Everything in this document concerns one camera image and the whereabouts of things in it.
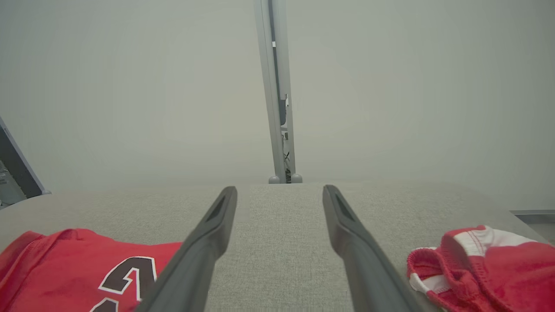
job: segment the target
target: gray table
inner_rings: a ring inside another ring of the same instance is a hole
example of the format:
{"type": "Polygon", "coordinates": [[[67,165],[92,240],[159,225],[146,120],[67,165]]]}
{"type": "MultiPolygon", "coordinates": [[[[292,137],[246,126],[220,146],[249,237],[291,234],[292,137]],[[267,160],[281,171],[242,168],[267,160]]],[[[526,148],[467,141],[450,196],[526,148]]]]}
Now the gray table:
{"type": "MultiPolygon", "coordinates": [[[[545,242],[485,196],[450,184],[334,183],[404,278],[416,247],[444,232],[486,224],[545,242]]],[[[217,262],[207,310],[351,310],[342,260],[333,252],[321,205],[323,183],[237,185],[228,251],[217,262]]],[[[182,241],[225,185],[53,194],[0,210],[0,249],[33,230],[88,228],[140,244],[182,241]]],[[[414,293],[426,310],[437,311],[414,293]]]]}

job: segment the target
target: red and white striped cloth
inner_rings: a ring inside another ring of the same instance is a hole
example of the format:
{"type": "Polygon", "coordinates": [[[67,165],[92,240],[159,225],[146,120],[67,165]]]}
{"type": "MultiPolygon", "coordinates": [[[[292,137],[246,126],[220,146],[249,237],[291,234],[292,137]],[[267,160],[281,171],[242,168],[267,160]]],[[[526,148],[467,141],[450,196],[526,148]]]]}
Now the red and white striped cloth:
{"type": "Polygon", "coordinates": [[[449,311],[555,311],[555,247],[484,225],[408,256],[408,278],[449,311]]]}

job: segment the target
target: red cloth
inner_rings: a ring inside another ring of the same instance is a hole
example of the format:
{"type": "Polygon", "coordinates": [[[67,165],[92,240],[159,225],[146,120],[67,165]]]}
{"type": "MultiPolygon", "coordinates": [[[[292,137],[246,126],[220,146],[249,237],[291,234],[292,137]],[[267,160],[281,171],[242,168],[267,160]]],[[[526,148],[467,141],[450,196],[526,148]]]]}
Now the red cloth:
{"type": "Polygon", "coordinates": [[[555,248],[484,225],[408,256],[413,289],[449,311],[554,311],[555,248]]]}
{"type": "Polygon", "coordinates": [[[180,246],[26,232],[0,254],[0,311],[133,311],[180,246]]]}

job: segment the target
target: red garment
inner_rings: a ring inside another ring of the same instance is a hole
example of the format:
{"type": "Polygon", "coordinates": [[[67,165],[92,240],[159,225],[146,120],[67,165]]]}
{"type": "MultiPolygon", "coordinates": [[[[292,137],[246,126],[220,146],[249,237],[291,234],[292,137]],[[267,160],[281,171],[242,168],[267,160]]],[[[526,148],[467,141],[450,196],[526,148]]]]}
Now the red garment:
{"type": "Polygon", "coordinates": [[[555,248],[483,225],[408,256],[413,289],[449,311],[554,311],[555,248]]]}
{"type": "Polygon", "coordinates": [[[0,311],[133,311],[180,246],[26,232],[0,254],[0,311]]]}

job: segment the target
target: red shirt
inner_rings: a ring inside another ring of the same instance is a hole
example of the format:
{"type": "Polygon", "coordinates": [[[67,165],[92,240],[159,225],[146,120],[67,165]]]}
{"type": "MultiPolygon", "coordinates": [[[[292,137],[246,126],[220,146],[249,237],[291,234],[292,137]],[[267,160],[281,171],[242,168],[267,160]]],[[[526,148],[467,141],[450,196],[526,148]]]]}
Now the red shirt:
{"type": "Polygon", "coordinates": [[[180,246],[26,232],[0,254],[0,311],[133,311],[180,246]]]}

